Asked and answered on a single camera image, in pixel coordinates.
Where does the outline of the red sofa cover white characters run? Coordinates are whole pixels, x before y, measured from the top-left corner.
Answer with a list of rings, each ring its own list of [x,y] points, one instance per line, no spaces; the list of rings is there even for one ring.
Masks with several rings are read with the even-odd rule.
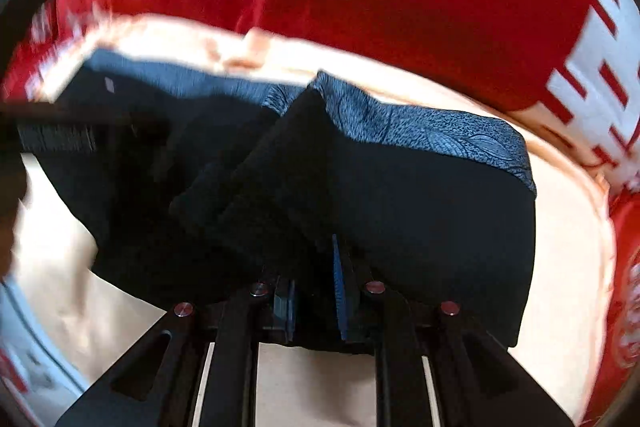
[[[639,10],[634,0],[47,0],[1,80],[23,100],[99,17],[155,13],[270,31],[414,72],[525,124],[610,184],[617,259],[604,355],[582,421],[639,358]]]

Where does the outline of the cream cushion cover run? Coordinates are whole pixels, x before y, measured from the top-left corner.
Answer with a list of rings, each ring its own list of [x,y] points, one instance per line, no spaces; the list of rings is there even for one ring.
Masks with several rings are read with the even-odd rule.
[[[28,94],[54,100],[98,49],[207,74],[299,86],[317,72],[328,72],[383,102],[488,114],[486,106],[427,78],[355,54],[258,29],[240,36],[151,15],[100,23],[41,67]],[[533,282],[512,355],[573,421],[581,421],[602,358],[615,271],[608,184],[532,132],[524,138],[537,185],[537,238]],[[160,318],[160,310],[90,272],[96,245],[89,232],[34,158],[26,159],[26,170],[28,195],[16,226],[14,277],[64,360],[94,381]],[[262,426],[373,425],[372,360],[262,347],[257,421]]]

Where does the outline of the black pants blue floral trim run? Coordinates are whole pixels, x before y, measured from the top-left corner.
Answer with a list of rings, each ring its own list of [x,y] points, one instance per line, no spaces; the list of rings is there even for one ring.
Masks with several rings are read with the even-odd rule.
[[[319,72],[306,87],[99,51],[68,105],[166,119],[150,158],[41,157],[98,252],[98,277],[153,306],[295,284],[295,339],[340,339],[336,256],[419,303],[453,301],[518,341],[533,277],[536,187],[495,119],[385,104]]]

